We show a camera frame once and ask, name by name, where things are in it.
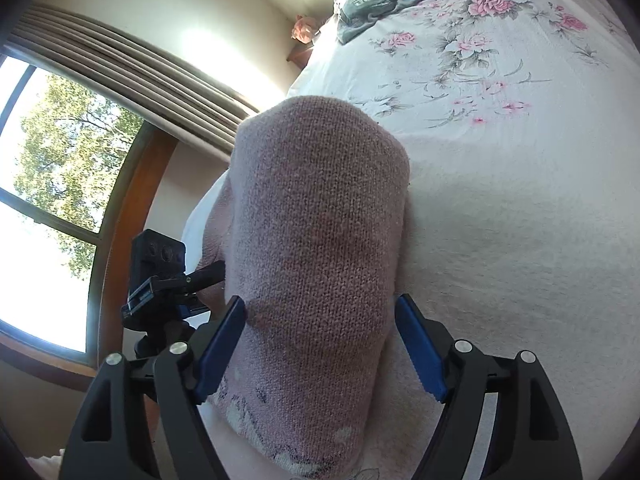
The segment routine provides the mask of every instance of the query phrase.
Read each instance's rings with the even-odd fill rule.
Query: white floral bed sheet
[[[334,25],[289,94],[351,102],[405,146],[397,291],[484,352],[533,350],[599,478],[640,416],[638,51],[604,0],[427,0],[343,46]],[[188,267],[222,179],[185,229]],[[440,410],[392,330],[348,478],[411,478]],[[290,478],[201,413],[230,478]]]

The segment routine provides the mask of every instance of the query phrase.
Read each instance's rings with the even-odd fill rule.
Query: silver screw
[[[536,355],[533,352],[529,352],[529,350],[525,350],[524,352],[520,353],[520,358],[526,362],[526,363],[535,363],[536,362]]]
[[[455,346],[456,346],[456,350],[458,352],[462,352],[463,354],[467,354],[471,352],[474,348],[474,346],[469,341],[465,341],[464,339],[461,339],[460,341],[456,341]]]
[[[122,361],[122,354],[118,354],[117,352],[107,355],[107,358],[104,360],[104,362],[111,366],[118,364],[120,361]]]
[[[169,346],[169,352],[171,352],[174,355],[180,355],[180,354],[184,354],[187,351],[187,348],[189,348],[187,346],[187,343],[183,341],[178,341],[172,344],[171,346]]]

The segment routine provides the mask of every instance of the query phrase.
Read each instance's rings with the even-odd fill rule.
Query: window
[[[95,365],[104,269],[143,120],[5,56],[0,110],[0,332]]]

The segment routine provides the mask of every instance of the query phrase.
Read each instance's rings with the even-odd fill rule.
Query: window pane
[[[105,97],[37,69],[0,135],[0,187],[98,232],[140,126]]]
[[[0,203],[0,319],[66,348],[85,351],[89,274],[95,247]],[[78,269],[66,251],[89,261]]]
[[[0,112],[28,66],[28,63],[13,57],[6,58],[0,65]]]

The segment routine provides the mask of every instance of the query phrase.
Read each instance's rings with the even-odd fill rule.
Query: sunlight on wall
[[[182,36],[184,59],[220,82],[231,86],[261,110],[285,97],[270,79],[236,49],[208,30],[188,30]]]

